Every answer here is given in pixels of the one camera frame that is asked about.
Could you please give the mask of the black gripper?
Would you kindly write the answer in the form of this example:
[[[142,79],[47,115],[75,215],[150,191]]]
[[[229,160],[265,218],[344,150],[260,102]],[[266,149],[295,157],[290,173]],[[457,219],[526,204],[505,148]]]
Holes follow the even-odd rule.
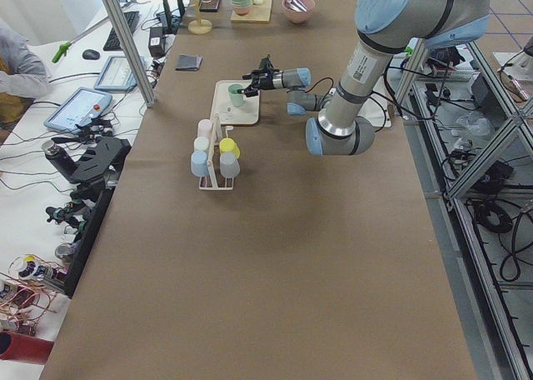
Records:
[[[259,72],[257,70],[252,70],[248,74],[243,74],[242,79],[253,79],[258,76]],[[284,88],[283,72],[263,73],[255,80],[254,85],[256,88],[239,88],[237,93],[246,96],[247,98],[252,98],[259,95],[259,90],[282,89]]]

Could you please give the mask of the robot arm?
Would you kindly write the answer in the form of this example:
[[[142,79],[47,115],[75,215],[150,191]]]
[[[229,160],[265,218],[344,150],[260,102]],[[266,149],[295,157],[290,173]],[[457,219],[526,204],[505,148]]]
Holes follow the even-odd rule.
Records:
[[[487,29],[489,7],[490,0],[357,0],[358,43],[332,96],[307,97],[303,88],[311,81],[308,69],[279,71],[267,58],[246,76],[250,85],[238,92],[252,97],[261,90],[285,88],[288,113],[318,113],[306,122],[311,154],[363,153],[375,130],[359,112],[392,57],[412,38],[425,40],[429,49],[475,41]]]

